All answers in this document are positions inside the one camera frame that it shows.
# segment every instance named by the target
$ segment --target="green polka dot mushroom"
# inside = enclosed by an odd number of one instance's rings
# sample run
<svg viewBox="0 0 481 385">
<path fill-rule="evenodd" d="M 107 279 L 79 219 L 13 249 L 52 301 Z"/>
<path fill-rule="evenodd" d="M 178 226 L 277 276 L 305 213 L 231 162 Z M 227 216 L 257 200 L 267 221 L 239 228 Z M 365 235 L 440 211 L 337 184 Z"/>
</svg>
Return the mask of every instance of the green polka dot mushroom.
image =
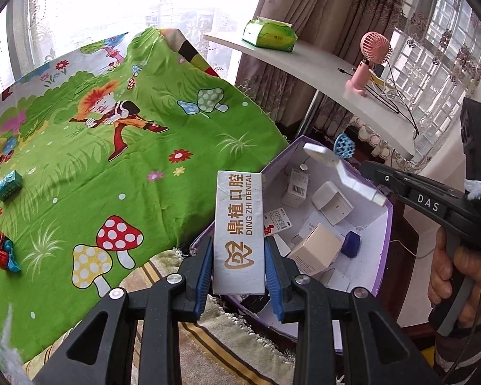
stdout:
<svg viewBox="0 0 481 385">
<path fill-rule="evenodd" d="M 198 107 L 206 113 L 211 113 L 214 109 L 224 113 L 228 110 L 228 106 L 219 103 L 223 98 L 224 91 L 222 88 L 200 90 L 198 92 Z"/>
<path fill-rule="evenodd" d="M 96 285 L 98 295 L 102 298 L 111 289 L 103 277 L 112 269 L 112 258 L 96 246 L 77 245 L 73 248 L 73 274 L 71 281 L 80 289 Z"/>
</svg>

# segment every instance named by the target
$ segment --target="yellow polka dot mushroom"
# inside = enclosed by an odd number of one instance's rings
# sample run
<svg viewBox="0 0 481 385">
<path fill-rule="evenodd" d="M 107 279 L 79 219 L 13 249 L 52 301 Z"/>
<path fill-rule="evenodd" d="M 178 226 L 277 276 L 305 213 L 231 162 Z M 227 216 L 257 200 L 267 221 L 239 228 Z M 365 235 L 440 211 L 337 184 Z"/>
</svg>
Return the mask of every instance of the yellow polka dot mushroom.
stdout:
<svg viewBox="0 0 481 385">
<path fill-rule="evenodd" d="M 112 269 L 112 258 L 96 246 L 77 245 L 73 248 L 72 282 L 77 288 L 86 289 L 96 285 L 98 295 L 104 297 L 111 289 L 102 276 Z"/>
</svg>

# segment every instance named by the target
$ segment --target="brown curtain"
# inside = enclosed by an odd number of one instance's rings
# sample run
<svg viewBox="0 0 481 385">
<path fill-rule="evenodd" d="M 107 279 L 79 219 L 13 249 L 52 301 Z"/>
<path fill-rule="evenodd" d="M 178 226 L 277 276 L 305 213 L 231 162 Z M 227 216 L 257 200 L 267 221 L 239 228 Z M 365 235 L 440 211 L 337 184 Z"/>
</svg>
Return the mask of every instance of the brown curtain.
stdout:
<svg viewBox="0 0 481 385">
<path fill-rule="evenodd" d="M 370 30 L 391 37 L 403 0 L 260 0 L 255 15 L 293 24 L 299 39 L 351 64 L 362 59 L 359 42 Z M 270 117 L 284 125 L 300 120 L 315 89 L 262 61 L 242 55 L 237 85 Z M 326 127 L 349 123 L 350 113 L 327 99 L 321 114 Z M 330 126 L 327 121 L 337 122 Z"/>
</svg>

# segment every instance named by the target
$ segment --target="table leg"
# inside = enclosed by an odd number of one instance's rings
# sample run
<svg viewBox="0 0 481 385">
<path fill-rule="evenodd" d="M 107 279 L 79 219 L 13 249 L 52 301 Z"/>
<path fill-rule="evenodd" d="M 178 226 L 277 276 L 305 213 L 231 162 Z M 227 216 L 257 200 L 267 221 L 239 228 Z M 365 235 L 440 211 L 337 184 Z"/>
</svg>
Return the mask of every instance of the table leg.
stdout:
<svg viewBox="0 0 481 385">
<path fill-rule="evenodd" d="M 312 102 L 308 106 L 308 110 L 306 111 L 306 114 L 303 117 L 303 120 L 301 120 L 301 124 L 298 129 L 298 132 L 296 133 L 295 139 L 297 139 L 300 136 L 306 135 L 310 131 L 313 125 L 313 119 L 316 116 L 317 110 L 319 109 L 321 102 L 323 102 L 324 97 L 325 95 L 322 92 L 320 92 L 319 90 L 316 90 L 316 93 L 313 96 Z"/>
</svg>

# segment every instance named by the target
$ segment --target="yellow flower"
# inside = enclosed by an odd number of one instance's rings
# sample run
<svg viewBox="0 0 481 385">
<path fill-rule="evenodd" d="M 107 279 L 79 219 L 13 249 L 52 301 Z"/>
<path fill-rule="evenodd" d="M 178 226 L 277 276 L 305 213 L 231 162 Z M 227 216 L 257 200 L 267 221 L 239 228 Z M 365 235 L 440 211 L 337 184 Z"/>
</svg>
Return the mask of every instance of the yellow flower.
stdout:
<svg viewBox="0 0 481 385">
<path fill-rule="evenodd" d="M 173 175 L 174 175 L 174 176 L 179 176 L 179 175 L 182 175 L 184 172 L 185 172 L 185 167 L 179 166 L 178 168 L 176 168 L 176 169 L 173 171 Z"/>
</svg>

